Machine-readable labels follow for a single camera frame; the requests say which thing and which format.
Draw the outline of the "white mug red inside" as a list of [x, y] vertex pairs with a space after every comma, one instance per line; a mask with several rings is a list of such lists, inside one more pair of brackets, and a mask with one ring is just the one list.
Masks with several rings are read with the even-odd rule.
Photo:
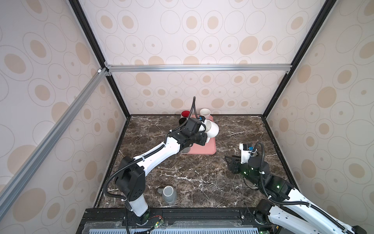
[[191, 111], [190, 110], [184, 110], [181, 112], [182, 118], [188, 118], [190, 116]]

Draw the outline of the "black and white mug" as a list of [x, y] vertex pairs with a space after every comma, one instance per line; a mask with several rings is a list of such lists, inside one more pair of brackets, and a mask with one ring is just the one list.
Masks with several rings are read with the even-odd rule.
[[181, 119], [179, 120], [179, 124], [183, 126], [184, 124], [187, 123], [187, 120], [188, 120], [188, 118], [181, 118]]

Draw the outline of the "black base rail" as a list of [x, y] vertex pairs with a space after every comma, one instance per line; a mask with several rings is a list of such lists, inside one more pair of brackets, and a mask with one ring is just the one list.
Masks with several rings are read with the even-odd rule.
[[297, 234], [270, 222], [259, 224], [253, 208], [152, 208], [138, 225], [124, 208], [92, 208], [84, 212], [78, 234]]

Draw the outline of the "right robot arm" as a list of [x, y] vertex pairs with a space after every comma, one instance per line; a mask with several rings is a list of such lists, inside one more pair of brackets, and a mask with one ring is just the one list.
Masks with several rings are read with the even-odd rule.
[[308, 200], [294, 185], [271, 174], [263, 157], [250, 157], [241, 163], [237, 156], [226, 156], [233, 174], [240, 174], [266, 196], [252, 215], [259, 224], [272, 223], [302, 234], [365, 234], [360, 226], [350, 226]]

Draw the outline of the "black corner post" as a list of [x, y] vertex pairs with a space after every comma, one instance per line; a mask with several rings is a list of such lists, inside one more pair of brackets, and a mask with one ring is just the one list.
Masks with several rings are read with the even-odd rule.
[[292, 78], [293, 74], [295, 73], [296, 69], [300, 65], [301, 61], [303, 60], [304, 56], [306, 55], [308, 49], [310, 48], [312, 42], [317, 37], [318, 33], [322, 29], [325, 21], [327, 20], [328, 16], [332, 12], [333, 8], [337, 4], [337, 0], [327, 0], [322, 5], [320, 12], [317, 14], [316, 19], [313, 21], [311, 28], [309, 29], [304, 41], [302, 42], [300, 48], [298, 49], [294, 59], [291, 62], [291, 68], [284, 77], [282, 78], [278, 88], [276, 89], [269, 105], [266, 107], [262, 117], [263, 119], [267, 119], [270, 115], [271, 111], [273, 110], [275, 104], [277, 103], [278, 99], [280, 98], [281, 94], [283, 93], [284, 89], [288, 85], [290, 79]]
[[[97, 59], [99, 65], [101, 68], [109, 68], [107, 65], [106, 65], [106, 60], [104, 58], [104, 55], [101, 51], [101, 48], [98, 44], [98, 41], [96, 39], [96, 36], [94, 35], [91, 27], [90, 27], [90, 24], [88, 22], [88, 19], [83, 11], [83, 7], [81, 6], [80, 2], [77, 1], [77, 0], [69, 0], [68, 1], [72, 10], [73, 10], [73, 13], [75, 14], [81, 28], [82, 28], [82, 31], [95, 55], [95, 58]], [[131, 117], [131, 114], [129, 113], [128, 111], [128, 108], [126, 107], [126, 104], [123, 100], [123, 97], [120, 93], [120, 90], [118, 88], [118, 85], [113, 77], [113, 75], [107, 75], [106, 76], [106, 79], [115, 95], [115, 98], [116, 100], [118, 101], [119, 103], [119, 106], [123, 112], [123, 114], [125, 115], [125, 117], [128, 119]]]

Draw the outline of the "horizontal aluminium frame bar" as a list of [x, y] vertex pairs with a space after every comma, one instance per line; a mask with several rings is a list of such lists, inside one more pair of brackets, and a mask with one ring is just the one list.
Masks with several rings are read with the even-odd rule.
[[290, 71], [292, 64], [108, 65], [115, 72]]

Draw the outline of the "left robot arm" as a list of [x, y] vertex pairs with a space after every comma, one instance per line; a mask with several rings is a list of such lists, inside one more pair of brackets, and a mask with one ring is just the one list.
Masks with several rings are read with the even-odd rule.
[[156, 166], [185, 148], [195, 144], [204, 146], [208, 141], [209, 127], [209, 120], [204, 117], [189, 118], [182, 126], [170, 130], [165, 140], [153, 149], [133, 159], [123, 158], [114, 182], [134, 215], [145, 217], [149, 214], [149, 207], [143, 195], [146, 176]]

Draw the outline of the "grey mug front row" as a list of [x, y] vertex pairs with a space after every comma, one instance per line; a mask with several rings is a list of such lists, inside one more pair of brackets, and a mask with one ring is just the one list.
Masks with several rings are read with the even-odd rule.
[[162, 195], [165, 203], [168, 205], [174, 205], [177, 201], [176, 189], [172, 186], [166, 186], [165, 188], [160, 188], [157, 190], [158, 193]]

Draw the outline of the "pink plastic tray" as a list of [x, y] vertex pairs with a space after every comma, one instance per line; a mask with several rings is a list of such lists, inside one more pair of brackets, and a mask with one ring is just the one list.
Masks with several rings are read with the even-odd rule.
[[193, 144], [192, 147], [188, 147], [183, 150], [183, 154], [187, 155], [214, 155], [216, 153], [216, 137], [219, 133], [219, 127], [213, 127], [212, 131], [210, 131], [211, 134], [215, 133], [215, 137], [211, 137], [209, 139], [209, 142], [207, 142], [204, 146]]

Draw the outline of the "left aluminium frame bar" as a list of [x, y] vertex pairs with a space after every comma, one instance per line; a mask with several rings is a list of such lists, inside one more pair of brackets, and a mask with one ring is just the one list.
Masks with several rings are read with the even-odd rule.
[[108, 74], [108, 68], [101, 68], [100, 72], [88, 82], [78, 97], [67, 108], [58, 122], [53, 126], [43, 141], [32, 152], [22, 167], [12, 177], [4, 191], [1, 192], [1, 219], [7, 214], [13, 203], [16, 201], [27, 183], [39, 169], [53, 147], [59, 141], [63, 133], [72, 123], [83, 105], [87, 102], [93, 91], [101, 80]]

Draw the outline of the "black right corner post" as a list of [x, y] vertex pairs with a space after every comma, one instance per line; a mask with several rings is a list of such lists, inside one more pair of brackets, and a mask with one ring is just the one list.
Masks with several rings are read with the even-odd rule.
[[291, 68], [284, 77], [282, 78], [278, 88], [276, 89], [269, 105], [266, 107], [262, 117], [263, 119], [267, 119], [270, 115], [271, 111], [273, 110], [275, 104], [277, 103], [278, 99], [280, 98], [281, 94], [283, 93], [284, 89], [288, 85], [290, 79], [292, 78], [293, 74], [295, 73], [296, 69], [300, 65], [301, 61], [303, 60], [304, 56], [306, 55], [308, 49], [310, 48], [312, 42], [317, 37], [318, 33], [322, 29], [325, 21], [327, 20], [328, 16], [332, 12], [333, 8], [337, 4], [337, 0], [327, 0], [322, 5], [320, 12], [317, 14], [316, 19], [313, 21], [311, 28], [309, 29], [304, 41], [302, 42], [300, 48], [298, 49], [294, 59], [291, 62]]

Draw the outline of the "large white ribbed mug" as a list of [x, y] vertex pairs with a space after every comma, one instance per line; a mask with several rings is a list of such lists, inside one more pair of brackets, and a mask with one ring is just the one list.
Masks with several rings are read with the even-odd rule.
[[208, 119], [199, 121], [202, 124], [200, 125], [198, 132], [206, 135], [206, 143], [208, 143], [211, 138], [214, 138], [219, 134], [219, 126], [213, 121]]

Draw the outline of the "pink mug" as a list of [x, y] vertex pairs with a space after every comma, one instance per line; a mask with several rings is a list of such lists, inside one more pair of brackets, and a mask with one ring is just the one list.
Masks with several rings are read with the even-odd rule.
[[203, 108], [203, 109], [200, 110], [200, 116], [210, 120], [211, 119], [211, 111], [207, 108]]

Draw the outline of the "black left corner post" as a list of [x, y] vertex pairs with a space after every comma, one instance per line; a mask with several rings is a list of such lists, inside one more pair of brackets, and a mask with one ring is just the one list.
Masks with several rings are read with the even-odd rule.
[[[98, 44], [98, 41], [96, 39], [96, 36], [94, 35], [91, 27], [90, 27], [90, 24], [88, 22], [88, 19], [83, 11], [83, 7], [81, 6], [80, 2], [77, 1], [77, 0], [69, 0], [68, 1], [72, 10], [73, 10], [73, 13], [75, 14], [81, 28], [82, 28], [82, 31], [95, 55], [95, 58], [97, 59], [99, 65], [101, 68], [109, 68], [107, 65], [106, 65], [106, 60], [104, 58], [104, 55], [101, 51], [101, 48]], [[128, 111], [128, 108], [126, 107], [126, 104], [123, 100], [123, 97], [120, 93], [120, 90], [118, 88], [118, 85], [113, 77], [113, 75], [107, 75], [106, 76], [106, 79], [115, 95], [115, 98], [116, 100], [118, 101], [119, 103], [119, 106], [123, 112], [123, 114], [125, 115], [125, 117], [128, 119], [131, 117], [131, 114], [129, 113]]]

